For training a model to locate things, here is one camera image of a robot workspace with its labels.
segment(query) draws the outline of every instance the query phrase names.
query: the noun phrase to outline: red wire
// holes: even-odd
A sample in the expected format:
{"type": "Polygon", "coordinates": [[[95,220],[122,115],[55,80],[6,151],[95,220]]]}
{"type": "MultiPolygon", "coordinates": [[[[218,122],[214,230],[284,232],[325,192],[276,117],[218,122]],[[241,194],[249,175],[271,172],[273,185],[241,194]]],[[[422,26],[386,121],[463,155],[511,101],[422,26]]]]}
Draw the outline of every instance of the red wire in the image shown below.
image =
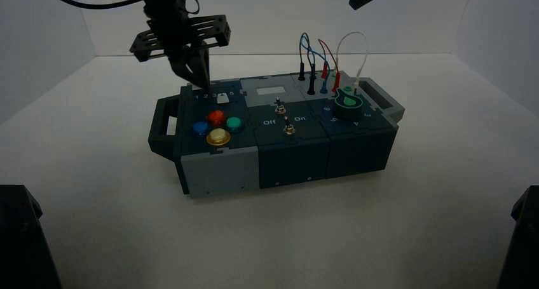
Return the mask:
{"type": "Polygon", "coordinates": [[[320,43],[320,45],[324,45],[327,48],[327,51],[329,52],[329,55],[331,55],[331,58],[333,58],[333,63],[335,64],[335,69],[337,70],[337,72],[339,72],[339,67],[337,66],[337,62],[335,61],[335,58],[333,57],[333,53],[331,53],[331,50],[329,49],[327,44],[321,39],[318,39],[318,42],[320,43]]]}
{"type": "Polygon", "coordinates": [[[322,45],[322,43],[320,43],[320,46],[322,47],[322,51],[324,51],[324,57],[325,57],[325,48],[324,48],[324,46],[322,45]]]}

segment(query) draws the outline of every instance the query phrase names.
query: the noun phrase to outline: control box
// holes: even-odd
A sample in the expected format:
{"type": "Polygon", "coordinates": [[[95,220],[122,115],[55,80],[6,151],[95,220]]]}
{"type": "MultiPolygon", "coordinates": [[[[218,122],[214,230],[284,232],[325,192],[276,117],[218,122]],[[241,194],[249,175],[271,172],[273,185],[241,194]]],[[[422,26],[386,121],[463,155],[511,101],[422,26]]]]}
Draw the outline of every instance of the control box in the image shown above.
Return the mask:
{"type": "Polygon", "coordinates": [[[158,100],[150,148],[193,198],[383,170],[404,108],[372,79],[341,72],[332,92],[316,73],[314,94],[298,73],[188,84],[158,100]]]}

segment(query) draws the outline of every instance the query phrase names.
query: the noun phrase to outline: yellow button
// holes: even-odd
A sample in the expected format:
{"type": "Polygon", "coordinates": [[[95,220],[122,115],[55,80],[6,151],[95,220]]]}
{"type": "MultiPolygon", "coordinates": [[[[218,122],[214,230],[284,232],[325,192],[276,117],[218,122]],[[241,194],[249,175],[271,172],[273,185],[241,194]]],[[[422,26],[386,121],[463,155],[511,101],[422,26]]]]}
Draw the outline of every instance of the yellow button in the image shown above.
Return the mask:
{"type": "Polygon", "coordinates": [[[221,146],[230,141],[230,133],[222,128],[216,128],[206,136],[206,141],[210,145],[221,146]]]}

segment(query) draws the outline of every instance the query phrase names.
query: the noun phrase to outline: white label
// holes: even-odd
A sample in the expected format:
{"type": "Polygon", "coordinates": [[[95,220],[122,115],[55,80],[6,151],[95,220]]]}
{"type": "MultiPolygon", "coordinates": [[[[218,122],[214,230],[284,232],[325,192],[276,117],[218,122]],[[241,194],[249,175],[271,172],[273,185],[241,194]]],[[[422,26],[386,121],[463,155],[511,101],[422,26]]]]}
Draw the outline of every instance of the white label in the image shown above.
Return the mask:
{"type": "Polygon", "coordinates": [[[276,124],[276,121],[274,119],[270,119],[270,120],[265,120],[262,122],[262,124],[266,125],[266,126],[269,126],[269,125],[275,125],[276,124]]]}
{"type": "Polygon", "coordinates": [[[268,87],[268,88],[258,88],[256,90],[256,93],[258,95],[267,95],[267,94],[276,94],[276,93],[285,93],[285,87],[283,86],[277,86],[277,87],[268,87]]]}

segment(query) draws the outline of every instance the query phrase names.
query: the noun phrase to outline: white wall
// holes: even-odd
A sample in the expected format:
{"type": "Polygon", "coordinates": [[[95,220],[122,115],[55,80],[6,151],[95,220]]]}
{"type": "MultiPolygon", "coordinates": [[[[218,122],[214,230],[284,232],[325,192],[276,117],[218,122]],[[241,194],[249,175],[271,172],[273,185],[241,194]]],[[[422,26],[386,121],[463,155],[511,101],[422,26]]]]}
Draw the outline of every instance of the white wall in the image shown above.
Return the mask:
{"type": "Polygon", "coordinates": [[[57,0],[0,0],[0,123],[91,60],[79,9],[57,0]]]}
{"type": "MultiPolygon", "coordinates": [[[[119,0],[82,0],[104,3],[119,0]]],[[[303,31],[336,41],[361,29],[377,53],[451,51],[466,0],[375,0],[353,11],[348,0],[200,0],[201,15],[226,14],[231,45],[223,53],[297,53],[303,31]]],[[[142,4],[107,11],[85,10],[97,55],[129,55],[135,35],[147,30],[142,4]]],[[[362,51],[356,42],[345,51],[362,51]]]]}
{"type": "Polygon", "coordinates": [[[539,115],[539,1],[470,0],[456,54],[539,115]]]}

